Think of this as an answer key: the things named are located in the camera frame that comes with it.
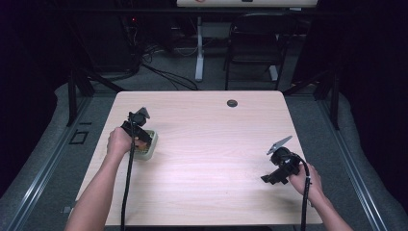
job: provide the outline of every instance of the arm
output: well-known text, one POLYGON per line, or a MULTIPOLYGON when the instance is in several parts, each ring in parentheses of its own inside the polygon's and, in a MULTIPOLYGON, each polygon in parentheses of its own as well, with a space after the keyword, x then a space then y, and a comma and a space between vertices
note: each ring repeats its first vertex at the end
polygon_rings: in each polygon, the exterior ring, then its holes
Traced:
MULTIPOLYGON (((309 201, 315 207, 316 211, 323 220, 323 224, 329 231, 339 230, 352 230, 351 227, 342 219, 342 217, 337 213, 336 209, 333 207, 330 200, 324 195, 321 180, 318 172, 315 168, 308 164, 311 184, 309 189, 309 201)), ((299 166, 300 172, 298 175, 291 175, 289 180, 291 181, 294 188, 301 194, 303 194, 305 186, 306 173, 303 165, 299 166)))
POLYGON ((111 208, 117 169, 132 139, 122 128, 115 128, 108 141, 108 152, 100 169, 82 193, 65 230, 103 230, 111 208))

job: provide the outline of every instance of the forearm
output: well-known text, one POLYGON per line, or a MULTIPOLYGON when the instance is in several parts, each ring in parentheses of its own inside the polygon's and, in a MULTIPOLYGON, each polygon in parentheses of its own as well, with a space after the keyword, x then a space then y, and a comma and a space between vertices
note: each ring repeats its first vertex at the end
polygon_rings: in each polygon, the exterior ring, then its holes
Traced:
POLYGON ((333 207, 332 203, 327 197, 323 196, 319 200, 311 201, 311 203, 313 206, 315 206, 315 209, 320 215, 326 230, 352 230, 351 227, 337 213, 336 209, 333 207))
POLYGON ((103 230, 111 208, 119 161, 104 160, 82 193, 65 230, 103 230))

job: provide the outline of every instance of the chair backrest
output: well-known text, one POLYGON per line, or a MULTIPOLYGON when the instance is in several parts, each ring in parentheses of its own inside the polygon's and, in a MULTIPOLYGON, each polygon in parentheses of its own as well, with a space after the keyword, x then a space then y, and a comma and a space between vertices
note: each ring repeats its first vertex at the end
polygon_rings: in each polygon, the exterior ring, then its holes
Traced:
POLYGON ((245 13, 238 16, 230 28, 232 34, 292 35, 296 30, 296 19, 288 14, 245 13))

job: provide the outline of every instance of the black chair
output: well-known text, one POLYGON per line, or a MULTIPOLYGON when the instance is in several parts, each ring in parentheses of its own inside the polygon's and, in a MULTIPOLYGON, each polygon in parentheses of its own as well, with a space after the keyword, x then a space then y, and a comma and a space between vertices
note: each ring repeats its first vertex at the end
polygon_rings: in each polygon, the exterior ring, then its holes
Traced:
POLYGON ((225 89, 228 83, 273 82, 270 80, 230 79, 230 64, 279 66, 275 90, 278 89, 288 43, 296 30, 296 19, 287 14, 246 13, 231 24, 224 63, 225 89))

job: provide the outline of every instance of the wooden tabletop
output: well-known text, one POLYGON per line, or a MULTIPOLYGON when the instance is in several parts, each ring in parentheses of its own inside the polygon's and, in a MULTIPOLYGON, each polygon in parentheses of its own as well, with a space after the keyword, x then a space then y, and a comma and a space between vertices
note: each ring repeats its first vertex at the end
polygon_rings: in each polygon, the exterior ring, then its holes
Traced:
MULTIPOLYGON (((290 183, 260 178, 277 169, 266 152, 287 136, 303 157, 279 91, 126 91, 117 95, 81 190, 106 155, 108 136, 129 112, 145 107, 143 126, 158 135, 152 159, 133 164, 127 225, 266 225, 301 221, 302 196, 290 183), (238 106, 229 107, 233 99, 238 106)), ((128 155, 115 182, 107 225, 120 224, 128 155)), ((321 223, 308 207, 308 223, 321 223)))
POLYGON ((178 7, 225 8, 314 8, 318 0, 177 0, 178 7))

